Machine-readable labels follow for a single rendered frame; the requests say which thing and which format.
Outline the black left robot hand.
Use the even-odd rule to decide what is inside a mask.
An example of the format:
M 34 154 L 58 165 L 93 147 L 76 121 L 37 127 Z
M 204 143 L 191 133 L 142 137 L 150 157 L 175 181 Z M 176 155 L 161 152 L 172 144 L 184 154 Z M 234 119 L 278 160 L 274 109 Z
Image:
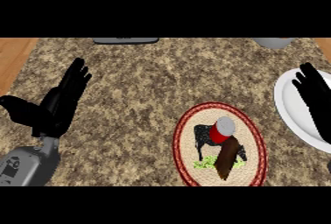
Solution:
M 92 74 L 82 58 L 76 58 L 64 78 L 52 87 L 39 105 L 12 95 L 0 97 L 11 120 L 33 128 L 33 137 L 61 138 L 67 133 L 79 100 L 85 93 Z

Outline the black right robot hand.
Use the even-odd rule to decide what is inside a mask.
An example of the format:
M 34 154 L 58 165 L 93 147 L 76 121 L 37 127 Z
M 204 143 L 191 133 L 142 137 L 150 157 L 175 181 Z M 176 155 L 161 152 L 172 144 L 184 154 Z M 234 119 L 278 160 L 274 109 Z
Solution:
M 308 106 L 320 136 L 331 144 L 331 88 L 309 62 L 300 65 L 293 85 Z

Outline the white plate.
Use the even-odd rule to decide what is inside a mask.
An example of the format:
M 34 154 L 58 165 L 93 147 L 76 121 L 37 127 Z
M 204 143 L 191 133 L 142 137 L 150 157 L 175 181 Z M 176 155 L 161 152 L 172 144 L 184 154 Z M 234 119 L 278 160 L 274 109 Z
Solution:
M 293 80 L 299 68 L 288 70 L 274 84 L 274 104 L 284 123 L 300 139 L 331 154 L 331 144 L 322 139 L 309 108 L 297 92 Z

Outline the red can with grey lid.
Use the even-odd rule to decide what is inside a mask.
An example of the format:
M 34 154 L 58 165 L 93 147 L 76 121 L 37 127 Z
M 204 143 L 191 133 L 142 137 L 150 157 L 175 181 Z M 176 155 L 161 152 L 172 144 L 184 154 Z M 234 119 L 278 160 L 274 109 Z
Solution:
M 220 144 L 235 132 L 235 123 L 231 117 L 222 116 L 210 129 L 210 139 Z

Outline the oval woven placemat, cow print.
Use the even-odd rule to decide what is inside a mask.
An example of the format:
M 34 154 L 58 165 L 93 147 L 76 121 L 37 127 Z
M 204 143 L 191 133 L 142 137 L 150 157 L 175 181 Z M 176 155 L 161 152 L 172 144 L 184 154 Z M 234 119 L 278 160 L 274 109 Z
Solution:
M 232 118 L 235 132 L 222 143 L 215 143 L 210 129 L 222 116 Z M 265 184 L 265 140 L 254 122 L 238 108 L 215 101 L 185 112 L 173 134 L 173 159 L 188 186 Z

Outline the grey round container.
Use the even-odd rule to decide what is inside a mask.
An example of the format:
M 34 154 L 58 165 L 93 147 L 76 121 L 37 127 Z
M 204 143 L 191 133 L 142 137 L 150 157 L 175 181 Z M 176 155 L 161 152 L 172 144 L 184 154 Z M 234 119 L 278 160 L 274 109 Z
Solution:
M 254 42 L 271 49 L 283 49 L 294 41 L 294 38 L 253 38 Z

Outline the dark grey flat appliance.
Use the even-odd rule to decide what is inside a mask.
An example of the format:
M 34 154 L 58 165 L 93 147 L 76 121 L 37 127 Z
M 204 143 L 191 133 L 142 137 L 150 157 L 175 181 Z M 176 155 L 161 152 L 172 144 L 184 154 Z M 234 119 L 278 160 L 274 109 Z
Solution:
M 142 45 L 157 43 L 160 38 L 93 38 L 99 45 Z

